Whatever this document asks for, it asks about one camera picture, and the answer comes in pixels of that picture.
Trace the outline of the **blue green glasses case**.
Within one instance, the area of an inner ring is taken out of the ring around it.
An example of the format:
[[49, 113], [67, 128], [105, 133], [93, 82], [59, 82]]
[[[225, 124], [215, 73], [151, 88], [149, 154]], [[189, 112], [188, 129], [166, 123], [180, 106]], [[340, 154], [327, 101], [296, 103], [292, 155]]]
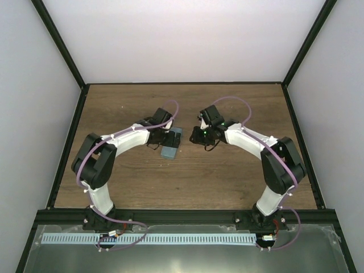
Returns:
[[165, 140], [162, 142], [162, 150], [160, 155], [162, 158], [173, 160], [176, 157], [179, 148], [183, 129], [179, 127], [172, 127]]

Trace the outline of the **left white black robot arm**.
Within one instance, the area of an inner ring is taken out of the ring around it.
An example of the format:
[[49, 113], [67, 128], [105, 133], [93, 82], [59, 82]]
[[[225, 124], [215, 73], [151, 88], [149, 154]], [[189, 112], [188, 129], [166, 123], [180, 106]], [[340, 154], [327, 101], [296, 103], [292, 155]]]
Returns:
[[161, 144], [169, 133], [176, 114], [158, 108], [153, 116], [143, 118], [130, 127], [109, 135], [91, 133], [86, 136], [76, 154], [71, 170], [76, 183], [90, 199], [90, 208], [97, 213], [96, 223], [109, 230], [116, 223], [111, 212], [108, 182], [117, 156], [145, 144]]

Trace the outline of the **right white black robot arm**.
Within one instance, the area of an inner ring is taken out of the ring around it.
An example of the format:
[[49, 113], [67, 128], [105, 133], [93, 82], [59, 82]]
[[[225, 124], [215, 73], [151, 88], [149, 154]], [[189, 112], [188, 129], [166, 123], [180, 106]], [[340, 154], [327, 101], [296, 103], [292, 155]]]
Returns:
[[204, 146], [205, 151], [222, 142], [241, 148], [261, 161], [266, 187], [253, 205], [252, 219], [257, 228], [266, 229], [283, 201], [307, 174], [293, 140], [265, 136], [248, 129], [242, 122], [225, 120], [215, 105], [201, 110], [198, 120], [200, 124], [193, 128], [190, 142]]

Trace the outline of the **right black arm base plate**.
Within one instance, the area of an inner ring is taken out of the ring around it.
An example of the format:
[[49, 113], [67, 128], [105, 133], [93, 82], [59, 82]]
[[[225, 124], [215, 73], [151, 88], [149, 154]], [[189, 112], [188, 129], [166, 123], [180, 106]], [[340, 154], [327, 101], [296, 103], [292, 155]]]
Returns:
[[233, 221], [237, 229], [258, 231], [286, 230], [287, 225], [281, 222], [282, 214], [278, 211], [270, 216], [264, 216], [258, 210], [239, 210], [233, 214]]

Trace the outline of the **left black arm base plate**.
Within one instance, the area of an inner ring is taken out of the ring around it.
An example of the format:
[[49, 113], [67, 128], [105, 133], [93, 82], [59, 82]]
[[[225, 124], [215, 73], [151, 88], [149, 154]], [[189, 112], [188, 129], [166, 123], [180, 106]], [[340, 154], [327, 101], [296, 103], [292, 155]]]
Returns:
[[[87, 208], [84, 213], [87, 222], [84, 222], [84, 230], [94, 230], [96, 232], [109, 232], [111, 230], [131, 230], [132, 224], [120, 224], [113, 221], [109, 221], [100, 215], [98, 215], [93, 210]], [[115, 220], [129, 221], [133, 220], [133, 214], [129, 210], [115, 209], [113, 208], [107, 216]]]

